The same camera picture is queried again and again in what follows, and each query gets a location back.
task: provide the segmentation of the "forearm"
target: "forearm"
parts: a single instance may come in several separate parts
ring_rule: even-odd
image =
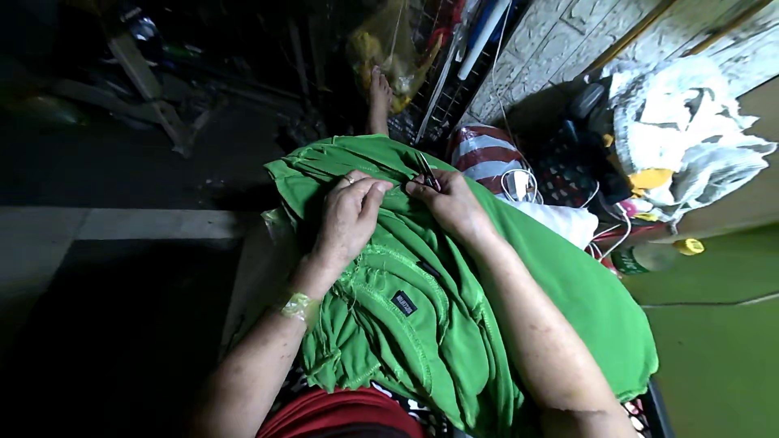
[[[472,252],[514,364],[534,401],[557,410],[620,409],[587,346],[514,248],[495,236]]]
[[[305,257],[289,290],[320,300],[334,270]],[[195,416],[196,436],[254,436],[268,414],[305,335],[306,322],[270,309],[210,377]]]

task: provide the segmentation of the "green floor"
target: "green floor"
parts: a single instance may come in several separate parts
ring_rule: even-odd
[[[722,302],[779,290],[779,224],[703,240],[670,270],[625,279],[641,304]],[[655,376],[681,438],[779,436],[779,298],[648,309]]]

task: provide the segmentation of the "black label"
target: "black label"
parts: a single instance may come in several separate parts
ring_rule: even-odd
[[[393,296],[392,302],[395,303],[395,306],[397,306],[405,316],[409,316],[417,311],[417,306],[414,306],[414,303],[411,302],[404,291],[398,291],[395,296]]]

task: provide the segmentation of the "yellow plastic bag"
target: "yellow plastic bag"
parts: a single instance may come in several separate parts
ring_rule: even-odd
[[[394,92],[394,114],[401,112],[419,91],[442,42],[439,35],[423,55],[417,53],[408,21],[409,1],[387,0],[383,8],[351,33],[347,44],[347,60],[363,91],[371,86],[374,65],[387,77]]]

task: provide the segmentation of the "stack of green shirts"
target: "stack of green shirts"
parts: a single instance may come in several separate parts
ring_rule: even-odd
[[[535,435],[537,409],[523,393],[474,261],[403,191],[420,171],[416,153],[383,135],[333,137],[266,166],[309,245],[324,196],[348,171],[395,183],[371,240],[325,296],[319,322],[303,340],[308,382],[332,391],[374,380],[439,409],[471,435]],[[646,316],[617,277],[485,187],[468,184],[581,336],[615,396],[626,401],[646,391],[657,352]]]

